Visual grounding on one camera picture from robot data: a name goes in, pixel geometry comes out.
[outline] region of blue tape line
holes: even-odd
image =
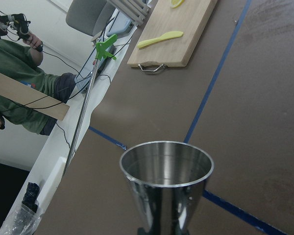
[[[89,126],[88,129],[95,132],[96,134],[104,137],[105,139],[109,140],[110,142],[114,143],[115,145],[121,147],[124,151],[126,151],[126,145],[125,144],[115,140],[114,138],[111,138],[110,136],[106,135],[105,133],[102,133],[101,131],[95,129],[94,127]]]
[[[196,115],[195,115],[195,117],[193,119],[191,127],[190,127],[190,129],[189,129],[189,131],[188,131],[188,133],[187,133],[187,135],[186,135],[186,137],[184,139],[185,143],[188,143],[191,136],[192,136],[192,133],[193,133],[193,131],[194,131],[194,129],[195,129],[197,123],[198,123],[199,117],[200,117],[200,115],[201,115],[201,113],[202,113],[202,111],[203,111],[203,109],[204,109],[204,107],[205,107],[205,105],[207,103],[208,97],[209,97],[209,95],[210,95],[210,93],[211,93],[211,91],[212,91],[212,89],[213,89],[213,87],[214,87],[214,85],[216,83],[216,80],[217,80],[217,78],[218,78],[218,76],[220,74],[220,71],[221,71],[221,69],[222,69],[222,67],[224,65],[225,59],[227,58],[227,56],[229,54],[229,51],[230,51],[230,49],[231,49],[231,47],[232,47],[232,45],[234,43],[234,40],[235,40],[235,38],[236,38],[240,28],[241,28],[241,25],[243,23],[243,20],[244,20],[246,14],[247,14],[247,11],[248,11],[248,8],[250,6],[251,1],[252,0],[247,0],[246,4],[244,6],[244,9],[242,10],[242,13],[241,13],[240,18],[238,20],[238,23],[236,24],[235,29],[234,29],[234,31],[233,31],[233,33],[231,35],[230,41],[227,44],[227,46],[226,46],[226,48],[225,48],[225,50],[223,52],[223,55],[222,55],[221,60],[220,60],[220,62],[218,64],[218,67],[217,67],[217,69],[216,69],[216,71],[215,71],[215,73],[214,73],[214,75],[213,75],[213,77],[211,79],[211,82],[210,82],[210,84],[208,86],[208,89],[207,89],[207,91],[205,93],[205,96],[201,101],[201,104],[200,104],[200,106],[199,106],[199,108],[197,110],[197,113],[196,113]]]
[[[242,209],[234,206],[233,204],[226,202],[222,198],[212,194],[211,192],[205,190],[202,196],[209,201],[217,204],[221,208],[225,209],[226,211],[236,215],[246,223],[254,226],[255,228],[259,229],[260,231],[270,234],[270,235],[287,235],[286,233],[282,232],[281,230],[276,229],[275,227],[261,221],[257,217],[248,214],[247,212],[243,211]]]

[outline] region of cutting board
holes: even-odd
[[[67,104],[60,103],[59,100],[46,96],[44,93],[28,87],[2,73],[0,73],[0,95],[22,105],[28,104],[26,107],[33,109],[55,105],[46,109],[36,109],[36,111],[58,120],[63,120],[69,109]]]
[[[156,38],[169,31],[182,31],[180,38],[169,39],[150,46],[134,48],[127,64],[131,67],[165,64],[168,67],[187,65],[208,22],[217,0],[184,0],[177,8],[170,0],[159,0],[138,42]]]

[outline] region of tabletop surface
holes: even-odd
[[[148,75],[127,66],[143,29],[134,33],[91,115],[90,126],[110,138],[87,130],[35,234],[136,234],[142,223],[115,142],[156,140],[207,151],[215,162],[209,192],[294,234],[294,1],[251,1],[223,57],[245,4],[217,3],[185,68]],[[263,233],[207,198],[189,231]]]

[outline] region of chair backrest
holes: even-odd
[[[66,23],[87,35],[94,36],[104,29],[115,7],[106,0],[73,0]]]

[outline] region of metal tumbler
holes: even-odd
[[[153,141],[122,154],[120,167],[148,235],[185,235],[214,163],[203,150]]]

